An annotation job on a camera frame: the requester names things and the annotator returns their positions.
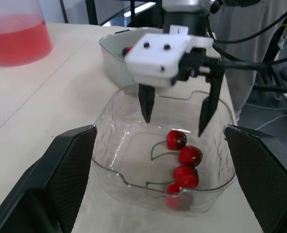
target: cherry stem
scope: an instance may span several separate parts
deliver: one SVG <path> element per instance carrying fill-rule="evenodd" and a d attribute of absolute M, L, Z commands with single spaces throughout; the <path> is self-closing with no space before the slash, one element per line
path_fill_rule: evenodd
<path fill-rule="evenodd" d="M 145 186 L 146 188 L 150 185 L 150 184 L 156 184 L 156 185 L 166 185 L 166 184 L 171 184 L 171 183 L 175 183 L 176 181 L 170 181 L 170 182 L 164 182 L 164 183 L 154 183 L 154 182 L 145 182 Z"/>
<path fill-rule="evenodd" d="M 152 151 L 151 151 L 151 161 L 153 161 L 153 160 L 155 160 L 155 159 L 157 159 L 157 158 L 159 158 L 159 157 L 162 157 L 162 156 L 164 156 L 164 155 L 168 155 L 168 154 L 179 155 L 178 152 L 166 152 L 166 153 L 162 153 L 162 154 L 160 154 L 160 155 L 157 155 L 155 158 L 153 158 L 153 152 L 154 152 L 155 147 L 158 146 L 159 144 L 162 144 L 162 143 L 165 143 L 165 142 L 167 142 L 167 141 L 158 142 L 158 143 L 156 143 L 156 144 L 153 146 Z"/>
<path fill-rule="evenodd" d="M 160 154 L 160 155 L 157 155 L 155 158 L 151 158 L 151 161 L 153 161 L 153 160 L 155 160 L 155 159 L 157 159 L 157 158 L 159 158 L 159 157 L 162 157 L 162 156 L 164 156 L 164 155 L 168 155 L 168 154 L 172 154 L 172 155 L 179 155 L 179 153 L 178 152 L 166 152 L 166 153 L 162 153 L 162 154 Z"/>

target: black padded block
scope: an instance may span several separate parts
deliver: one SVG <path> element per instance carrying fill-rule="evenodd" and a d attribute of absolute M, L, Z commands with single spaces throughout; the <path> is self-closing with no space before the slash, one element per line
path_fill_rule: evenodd
<path fill-rule="evenodd" d="M 70 233 L 86 190 L 96 126 L 68 131 L 21 176 L 0 206 L 0 233 Z"/>
<path fill-rule="evenodd" d="M 224 131 L 239 184 L 265 233 L 287 233 L 287 148 L 265 133 Z"/>

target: plastic pitcher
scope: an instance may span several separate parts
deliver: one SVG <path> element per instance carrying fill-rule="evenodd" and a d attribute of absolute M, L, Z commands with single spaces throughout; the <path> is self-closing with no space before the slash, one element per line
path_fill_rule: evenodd
<path fill-rule="evenodd" d="M 51 50 L 38 0 L 0 0 L 0 66 L 35 62 Z"/>

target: red cherry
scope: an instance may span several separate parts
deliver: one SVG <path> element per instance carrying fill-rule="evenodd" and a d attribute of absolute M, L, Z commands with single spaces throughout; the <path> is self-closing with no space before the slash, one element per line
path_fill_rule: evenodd
<path fill-rule="evenodd" d="M 167 135 L 167 147 L 169 150 L 181 150 L 186 146 L 185 133 L 177 130 L 172 130 Z"/>
<path fill-rule="evenodd" d="M 167 193 L 179 193 L 180 188 L 176 183 L 172 183 L 167 187 Z M 172 210 L 179 210 L 182 206 L 180 198 L 166 197 L 166 206 Z"/>
<path fill-rule="evenodd" d="M 174 194 L 174 193 L 179 193 L 179 192 L 180 192 L 180 187 L 176 183 L 172 183 L 168 185 L 167 193 Z"/>
<path fill-rule="evenodd" d="M 179 162 L 184 166 L 198 166 L 203 158 L 203 153 L 194 146 L 184 147 L 179 154 Z"/>
<path fill-rule="evenodd" d="M 179 179 L 180 177 L 185 177 L 189 175 L 194 175 L 196 169 L 191 166 L 179 166 L 173 172 L 173 177 L 175 180 Z"/>
<path fill-rule="evenodd" d="M 181 188 L 196 188 L 199 183 L 199 176 L 196 172 L 193 175 L 181 176 L 177 179 L 176 183 Z"/>

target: red liquid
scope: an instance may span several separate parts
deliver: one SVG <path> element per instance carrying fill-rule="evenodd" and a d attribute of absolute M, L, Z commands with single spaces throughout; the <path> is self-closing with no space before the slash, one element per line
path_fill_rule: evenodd
<path fill-rule="evenodd" d="M 19 66 L 35 62 L 52 50 L 42 16 L 0 17 L 0 66 Z"/>

